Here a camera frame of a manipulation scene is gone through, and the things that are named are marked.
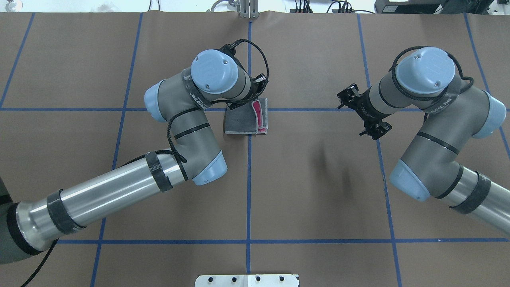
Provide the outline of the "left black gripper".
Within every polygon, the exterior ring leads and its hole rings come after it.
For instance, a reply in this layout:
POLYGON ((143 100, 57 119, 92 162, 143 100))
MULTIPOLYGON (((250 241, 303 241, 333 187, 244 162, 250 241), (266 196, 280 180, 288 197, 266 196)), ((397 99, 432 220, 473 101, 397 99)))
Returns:
POLYGON ((250 90, 248 91, 248 100, 257 99, 264 91, 267 85, 267 76, 260 73, 255 78, 250 78, 250 90))

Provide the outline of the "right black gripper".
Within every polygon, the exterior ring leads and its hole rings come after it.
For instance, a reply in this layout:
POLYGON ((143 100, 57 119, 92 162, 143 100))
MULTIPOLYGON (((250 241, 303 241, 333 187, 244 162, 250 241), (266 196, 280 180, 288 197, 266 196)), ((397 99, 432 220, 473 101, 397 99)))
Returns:
POLYGON ((352 83, 338 92, 337 98, 340 102, 338 109, 346 106, 354 110, 363 120, 365 126, 375 126, 383 122, 383 114, 370 103, 368 93, 359 93, 357 84, 352 83))

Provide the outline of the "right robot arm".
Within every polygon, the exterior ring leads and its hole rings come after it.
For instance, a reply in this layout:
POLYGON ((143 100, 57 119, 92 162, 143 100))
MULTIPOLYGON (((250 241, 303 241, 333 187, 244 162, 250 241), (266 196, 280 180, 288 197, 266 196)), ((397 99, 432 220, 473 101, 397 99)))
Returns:
POLYGON ((508 236, 509 190, 456 160, 470 138, 487 138, 502 126, 506 107, 475 87, 452 54, 430 46, 407 48, 375 85, 359 92, 352 83, 337 98, 363 121, 361 135, 373 140, 392 128, 385 118, 410 105, 423 111, 427 118, 390 182, 418 201, 436 198, 508 236))

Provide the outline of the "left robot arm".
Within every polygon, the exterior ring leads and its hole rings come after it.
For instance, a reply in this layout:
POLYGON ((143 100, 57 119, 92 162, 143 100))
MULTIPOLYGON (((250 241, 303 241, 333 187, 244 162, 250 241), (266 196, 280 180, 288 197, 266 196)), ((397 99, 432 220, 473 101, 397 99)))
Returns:
POLYGON ((14 203, 1 185, 1 264, 48 250, 58 238, 158 193, 192 180, 204 185, 227 165, 205 109, 249 104, 264 91, 269 73, 251 77, 232 48, 199 53, 190 67, 147 89, 151 116, 167 124, 169 148, 148 152, 103 175, 55 191, 36 202, 14 203))

